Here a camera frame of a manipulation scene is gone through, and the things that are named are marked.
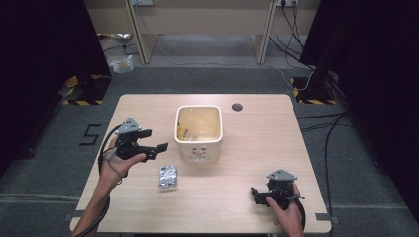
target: black curtain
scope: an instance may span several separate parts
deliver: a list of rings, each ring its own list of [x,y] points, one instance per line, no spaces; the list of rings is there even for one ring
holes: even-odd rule
[[[322,0],[301,61],[338,74],[361,135],[419,222],[418,41],[416,1]]]
[[[2,1],[0,34],[2,175],[42,132],[66,79],[110,71],[82,0]]]

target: sticker on bin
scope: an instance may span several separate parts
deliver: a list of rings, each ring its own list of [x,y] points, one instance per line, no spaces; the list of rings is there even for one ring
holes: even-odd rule
[[[216,162],[223,139],[221,108],[211,105],[180,107],[176,113],[174,137],[184,162]]]

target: power outlet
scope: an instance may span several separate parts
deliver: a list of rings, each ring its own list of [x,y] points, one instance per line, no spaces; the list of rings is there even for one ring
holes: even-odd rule
[[[132,6],[153,6],[153,0],[130,0]]]
[[[298,6],[298,0],[284,0],[284,1],[286,2],[284,7]],[[281,7],[281,2],[282,2],[282,0],[277,1],[277,7]]]

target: forearm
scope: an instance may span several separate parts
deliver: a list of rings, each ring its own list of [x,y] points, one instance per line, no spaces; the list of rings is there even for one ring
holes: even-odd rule
[[[97,187],[92,194],[92,198],[84,210],[79,222],[73,230],[71,236],[76,236],[82,233],[85,229],[89,228],[93,222],[95,222],[100,214],[102,213],[105,204],[107,202],[110,191],[108,189],[100,189]],[[86,236],[96,236],[97,227],[93,229]]]

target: yellow black hazard tape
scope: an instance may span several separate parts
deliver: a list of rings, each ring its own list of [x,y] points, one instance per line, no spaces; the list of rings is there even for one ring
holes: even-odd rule
[[[67,96],[63,105],[76,105],[76,106],[93,106],[101,105],[108,86],[111,82],[110,77],[101,77],[92,75],[94,79],[94,89],[84,91],[78,85],[76,77],[71,77],[67,80],[66,85],[69,87]]]
[[[294,87],[293,94],[295,99],[302,104],[314,104],[314,105],[336,105],[337,102],[332,98],[328,92],[322,93],[306,93],[305,91],[300,91],[298,88],[303,88],[299,83],[292,78],[290,79],[291,85]]]

